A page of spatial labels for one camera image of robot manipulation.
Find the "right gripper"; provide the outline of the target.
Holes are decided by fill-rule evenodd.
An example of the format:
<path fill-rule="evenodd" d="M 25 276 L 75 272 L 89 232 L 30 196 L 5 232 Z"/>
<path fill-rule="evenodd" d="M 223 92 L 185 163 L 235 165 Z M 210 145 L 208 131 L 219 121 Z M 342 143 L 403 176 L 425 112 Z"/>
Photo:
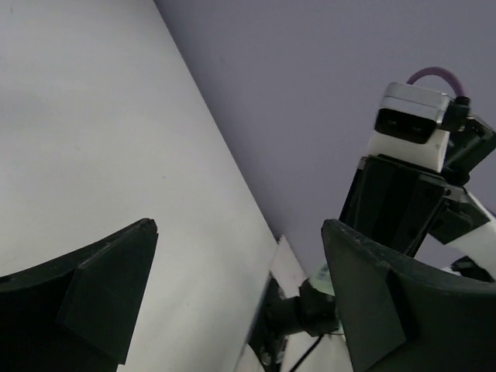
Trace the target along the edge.
<path fill-rule="evenodd" d="M 339 221 L 414 257 L 443 206 L 448 184 L 436 172 L 384 155 L 360 159 Z"/>

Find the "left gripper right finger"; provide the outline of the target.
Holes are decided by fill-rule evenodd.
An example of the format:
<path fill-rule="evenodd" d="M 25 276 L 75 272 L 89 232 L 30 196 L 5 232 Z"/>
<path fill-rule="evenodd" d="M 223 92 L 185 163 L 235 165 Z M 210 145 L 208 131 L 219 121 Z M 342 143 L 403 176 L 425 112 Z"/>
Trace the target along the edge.
<path fill-rule="evenodd" d="M 325 257 L 355 371 L 493 371 L 495 285 L 448 274 L 336 219 Z"/>

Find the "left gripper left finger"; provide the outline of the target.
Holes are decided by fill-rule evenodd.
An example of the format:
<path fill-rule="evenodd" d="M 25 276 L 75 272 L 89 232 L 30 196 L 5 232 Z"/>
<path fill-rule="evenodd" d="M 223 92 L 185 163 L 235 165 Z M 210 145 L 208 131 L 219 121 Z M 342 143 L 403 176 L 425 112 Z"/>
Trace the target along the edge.
<path fill-rule="evenodd" d="M 3 371 L 115 371 L 125 364 L 157 247 L 141 219 L 1 278 Z"/>

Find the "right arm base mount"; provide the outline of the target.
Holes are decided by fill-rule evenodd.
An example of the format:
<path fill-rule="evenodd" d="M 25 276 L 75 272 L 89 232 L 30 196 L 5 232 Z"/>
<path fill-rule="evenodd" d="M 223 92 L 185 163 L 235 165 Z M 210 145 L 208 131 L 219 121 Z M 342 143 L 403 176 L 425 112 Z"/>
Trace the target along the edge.
<path fill-rule="evenodd" d="M 345 339 L 327 294 L 309 283 L 281 237 L 247 350 L 255 371 L 351 371 Z"/>

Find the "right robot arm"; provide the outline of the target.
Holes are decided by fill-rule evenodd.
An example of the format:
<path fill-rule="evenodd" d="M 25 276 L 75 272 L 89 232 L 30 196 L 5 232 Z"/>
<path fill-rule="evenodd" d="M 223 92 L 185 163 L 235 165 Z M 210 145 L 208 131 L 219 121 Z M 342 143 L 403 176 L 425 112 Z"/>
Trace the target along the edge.
<path fill-rule="evenodd" d="M 479 281 L 495 280 L 495 216 L 465 187 L 470 171 L 495 148 L 494 131 L 476 118 L 447 133 L 446 150 L 419 156 L 433 139 L 428 119 L 381 109 L 375 129 L 385 144 L 363 157 L 353 177 L 340 222 L 386 247 L 414 257 L 426 236 L 463 257 L 450 270 Z M 389 154 L 386 144 L 398 145 Z"/>

